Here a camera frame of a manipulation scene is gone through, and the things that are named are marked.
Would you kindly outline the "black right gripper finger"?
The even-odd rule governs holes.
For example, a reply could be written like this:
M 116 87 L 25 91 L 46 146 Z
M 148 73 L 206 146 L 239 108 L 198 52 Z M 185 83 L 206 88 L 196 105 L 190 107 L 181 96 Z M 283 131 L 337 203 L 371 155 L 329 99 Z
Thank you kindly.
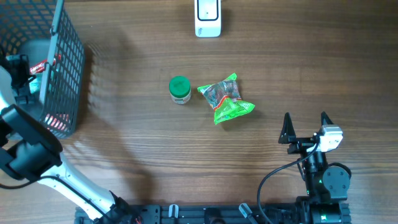
M 329 116 L 327 115 L 327 113 L 325 111 L 323 111 L 321 113 L 321 124 L 322 124 L 322 126 L 333 124 L 332 120 L 329 118 Z
M 284 115 L 284 122 L 282 130 L 279 135 L 279 144 L 292 144 L 296 142 L 296 134 L 293 127 L 293 123 L 290 117 L 290 113 Z

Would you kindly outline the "pale teal snack packet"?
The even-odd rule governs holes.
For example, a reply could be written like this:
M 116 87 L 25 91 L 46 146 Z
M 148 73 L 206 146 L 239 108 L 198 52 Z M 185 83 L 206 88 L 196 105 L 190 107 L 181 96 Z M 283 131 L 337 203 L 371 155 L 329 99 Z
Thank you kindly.
M 40 93 L 40 88 L 42 84 L 42 76 L 37 76 L 34 80 L 29 83 L 30 93 Z

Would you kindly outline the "small red snack packet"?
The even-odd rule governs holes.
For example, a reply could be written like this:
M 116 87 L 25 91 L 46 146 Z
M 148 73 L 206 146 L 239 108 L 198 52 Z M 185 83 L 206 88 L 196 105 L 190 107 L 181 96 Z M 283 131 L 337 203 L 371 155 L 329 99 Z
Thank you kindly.
M 56 131 L 68 131 L 68 125 L 70 124 L 70 118 L 68 114 L 47 114 L 44 123 L 47 125 L 47 129 L 54 129 Z

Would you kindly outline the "green clear snack bag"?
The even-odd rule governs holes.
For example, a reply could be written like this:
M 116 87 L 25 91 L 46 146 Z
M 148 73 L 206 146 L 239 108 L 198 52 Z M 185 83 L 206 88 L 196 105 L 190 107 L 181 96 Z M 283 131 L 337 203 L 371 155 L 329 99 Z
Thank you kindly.
M 241 98 L 236 80 L 237 74 L 233 73 L 223 81 L 197 88 L 214 111 L 215 125 L 249 114 L 255 108 Z

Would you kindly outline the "green lid jar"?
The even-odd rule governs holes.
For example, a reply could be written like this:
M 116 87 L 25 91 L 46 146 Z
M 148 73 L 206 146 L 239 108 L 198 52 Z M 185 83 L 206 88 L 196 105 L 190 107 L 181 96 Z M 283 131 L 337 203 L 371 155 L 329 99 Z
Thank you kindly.
M 170 80 L 169 92 L 174 103 L 183 105 L 191 98 L 191 85 L 187 77 L 176 76 Z

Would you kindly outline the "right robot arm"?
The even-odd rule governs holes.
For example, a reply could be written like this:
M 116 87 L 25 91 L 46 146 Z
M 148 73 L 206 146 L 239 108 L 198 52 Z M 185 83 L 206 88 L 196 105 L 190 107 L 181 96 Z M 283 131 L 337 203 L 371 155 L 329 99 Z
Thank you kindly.
M 307 195 L 297 197 L 295 218 L 298 223 L 350 223 L 348 198 L 351 170 L 345 165 L 329 163 L 326 153 L 338 148 L 343 140 L 342 129 L 325 112 L 321 113 L 321 127 L 313 136 L 298 138 L 289 113 L 278 143 L 287 144 L 288 154 L 298 154 L 298 169 Z

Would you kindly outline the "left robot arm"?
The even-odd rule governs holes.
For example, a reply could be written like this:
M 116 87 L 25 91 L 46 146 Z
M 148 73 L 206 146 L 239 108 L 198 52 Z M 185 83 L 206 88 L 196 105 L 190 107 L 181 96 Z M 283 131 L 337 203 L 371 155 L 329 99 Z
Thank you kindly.
M 121 197 L 106 190 L 78 171 L 64 156 L 59 140 L 16 104 L 14 80 L 27 82 L 29 66 L 23 60 L 13 65 L 1 56 L 1 145 L 8 135 L 21 140 L 9 149 L 1 149 L 1 170 L 27 184 L 46 185 L 78 205 L 93 223 L 140 223 L 134 211 Z

